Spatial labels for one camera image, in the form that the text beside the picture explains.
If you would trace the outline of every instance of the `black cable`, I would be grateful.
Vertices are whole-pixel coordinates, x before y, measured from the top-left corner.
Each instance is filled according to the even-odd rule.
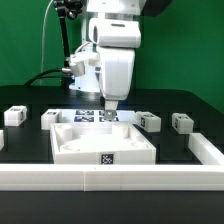
[[[50,73],[54,73],[54,72],[61,72],[62,69],[61,68],[56,68],[56,69],[50,69],[50,70],[47,70],[45,72],[42,72],[40,73],[39,75],[36,75],[35,77],[33,77],[32,79],[28,80],[24,86],[30,86],[35,80],[37,79],[41,79],[41,78],[44,78],[43,76],[47,75],[47,74],[50,74]]]
[[[67,59],[70,57],[70,52],[69,52],[69,44],[68,44],[67,27],[66,27],[66,22],[64,17],[59,18],[59,20],[61,25],[61,33],[62,33],[64,56],[65,56],[64,67],[68,67],[69,63]]]
[[[44,76],[44,77],[37,77],[34,81],[38,80],[38,79],[61,79],[61,78],[67,78],[68,76],[66,75],[54,75],[54,76]]]

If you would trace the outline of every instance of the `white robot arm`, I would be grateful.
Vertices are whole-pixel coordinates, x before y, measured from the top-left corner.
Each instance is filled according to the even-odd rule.
[[[98,84],[105,98],[105,119],[114,119],[118,101],[125,100],[130,90],[135,59],[134,49],[141,45],[139,23],[133,21],[133,16],[141,15],[147,2],[151,2],[147,8],[149,10],[149,6],[153,8],[155,5],[153,2],[158,4],[158,2],[168,3],[170,1],[87,0],[84,2],[84,21],[87,13],[94,15],[89,20],[88,37],[96,46],[95,52],[98,54],[98,66],[100,67]],[[155,6],[158,14],[161,7]],[[79,59],[86,58],[85,54],[89,52],[82,52],[71,57],[70,67],[75,76],[86,73],[83,64],[80,63],[82,59]]]

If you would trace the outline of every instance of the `table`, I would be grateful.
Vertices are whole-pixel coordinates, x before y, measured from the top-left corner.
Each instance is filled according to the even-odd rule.
[[[48,108],[102,109],[99,99],[77,98],[60,87],[3,86],[0,96],[0,128],[6,133],[0,163],[53,163],[49,132],[40,130],[40,116]],[[19,128],[4,127],[4,111],[12,105],[28,108],[28,119]],[[187,113],[195,121],[194,132],[224,150],[224,115],[190,92],[132,90],[118,109],[150,111],[162,118],[161,133],[139,129],[156,146],[157,164],[200,165],[187,148],[188,136],[171,126],[174,112]],[[0,223],[222,223],[223,196],[196,191],[2,191]]]

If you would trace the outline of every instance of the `green backdrop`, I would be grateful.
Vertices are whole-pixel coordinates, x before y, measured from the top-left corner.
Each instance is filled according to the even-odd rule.
[[[40,72],[41,36],[48,0],[1,3],[0,85]],[[224,113],[224,1],[173,0],[156,18],[141,17],[134,86],[189,90]],[[80,20],[68,21],[69,41],[80,44]],[[63,65],[60,27],[53,8],[47,23],[45,70]],[[57,85],[59,81],[43,81]]]

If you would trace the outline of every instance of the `qr code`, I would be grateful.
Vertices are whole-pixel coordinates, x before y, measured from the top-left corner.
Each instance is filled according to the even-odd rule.
[[[104,110],[100,110],[99,111],[99,116],[103,116],[104,117]]]
[[[94,122],[94,117],[84,117],[84,116],[78,116],[75,117],[75,122]]]
[[[144,115],[144,117],[154,117],[154,115],[150,114],[150,115]]]
[[[114,164],[114,154],[102,154],[101,155],[101,164],[103,164],[103,165]]]
[[[57,112],[47,112],[47,115],[55,115]]]
[[[19,108],[12,108],[10,111],[20,111],[21,109]]]
[[[145,127],[145,118],[143,118],[143,117],[141,118],[141,126]]]
[[[106,121],[104,117],[100,117],[100,122]],[[115,117],[113,121],[119,121],[118,117]]]
[[[178,120],[177,119],[175,119],[175,124],[174,124],[174,126],[175,126],[175,128],[178,128]]]
[[[76,115],[88,115],[88,116],[93,116],[94,111],[93,110],[77,110]]]
[[[24,119],[24,113],[23,113],[23,111],[21,111],[20,120],[22,121],[23,119]]]

